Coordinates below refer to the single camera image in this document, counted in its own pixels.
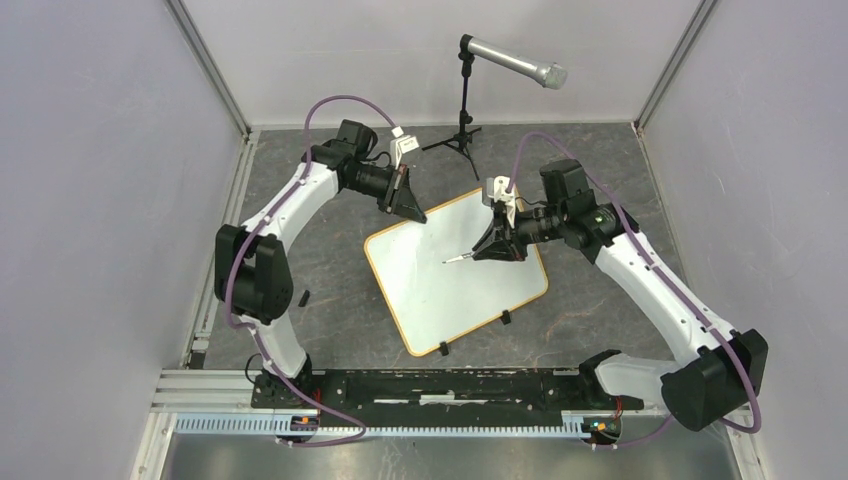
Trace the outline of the white black whiteboard marker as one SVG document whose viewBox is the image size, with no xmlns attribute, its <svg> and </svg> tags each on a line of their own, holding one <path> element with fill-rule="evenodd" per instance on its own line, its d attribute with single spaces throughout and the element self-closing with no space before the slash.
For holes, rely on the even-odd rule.
<svg viewBox="0 0 848 480">
<path fill-rule="evenodd" d="M 465 254 L 461 254 L 461 255 L 446 259 L 442 262 L 442 264 L 455 263 L 455 262 L 459 262 L 459 261 L 463 261 L 463 260 L 471 259 L 471 258 L 473 258 L 473 253 L 468 252 L 468 253 L 465 253 Z"/>
</svg>

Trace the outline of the yellow framed whiteboard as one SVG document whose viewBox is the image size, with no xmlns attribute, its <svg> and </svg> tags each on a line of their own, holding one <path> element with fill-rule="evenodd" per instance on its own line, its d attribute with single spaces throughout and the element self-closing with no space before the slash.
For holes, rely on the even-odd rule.
<svg viewBox="0 0 848 480">
<path fill-rule="evenodd" d="M 366 238 L 363 248 L 409 354 L 422 357 L 540 297 L 549 280 L 537 247 L 521 262 L 463 261 L 486 230 L 491 210 L 480 190 Z"/>
</svg>

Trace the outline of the black marker cap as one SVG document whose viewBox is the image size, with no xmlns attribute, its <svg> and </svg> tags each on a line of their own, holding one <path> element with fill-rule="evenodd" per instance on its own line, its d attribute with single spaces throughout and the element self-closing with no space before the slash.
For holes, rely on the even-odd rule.
<svg viewBox="0 0 848 480">
<path fill-rule="evenodd" d="M 311 292 L 309 290 L 305 290 L 298 301 L 298 307 L 304 308 L 308 304 L 310 297 Z"/>
</svg>

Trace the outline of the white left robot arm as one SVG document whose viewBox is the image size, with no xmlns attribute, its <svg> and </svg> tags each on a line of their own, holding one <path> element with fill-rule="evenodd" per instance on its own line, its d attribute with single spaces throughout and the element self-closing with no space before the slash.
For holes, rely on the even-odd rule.
<svg viewBox="0 0 848 480">
<path fill-rule="evenodd" d="M 377 136 L 351 120 L 334 138 L 309 145 L 293 177 L 258 213 L 239 226 L 224 224 L 215 236 L 214 293 L 227 321 L 246 330 L 277 380 L 275 392 L 290 407 L 314 402 L 309 355 L 299 344 L 289 307 L 295 293 L 288 250 L 312 217 L 343 190 L 375 199 L 379 211 L 424 224 L 404 159 L 418 150 L 417 138 L 401 127 L 391 131 L 390 160 L 373 164 Z"/>
</svg>

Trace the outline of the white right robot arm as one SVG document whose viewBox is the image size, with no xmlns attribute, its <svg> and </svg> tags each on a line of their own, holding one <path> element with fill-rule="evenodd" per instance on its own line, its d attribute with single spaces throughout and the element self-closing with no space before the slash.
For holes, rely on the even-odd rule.
<svg viewBox="0 0 848 480">
<path fill-rule="evenodd" d="M 615 397 L 664 407 L 681 426 L 700 431 L 721 422 L 757 432 L 757 397 L 768 344 L 755 329 L 733 327 L 696 298 L 618 204 L 601 204 L 583 166 L 554 161 L 539 171 L 544 198 L 522 211 L 511 178 L 485 181 L 482 202 L 492 212 L 472 247 L 475 261 L 519 262 L 535 244 L 561 241 L 611 278 L 664 339 L 672 360 L 635 358 L 616 350 L 581 364 L 580 400 L 602 408 Z"/>
</svg>

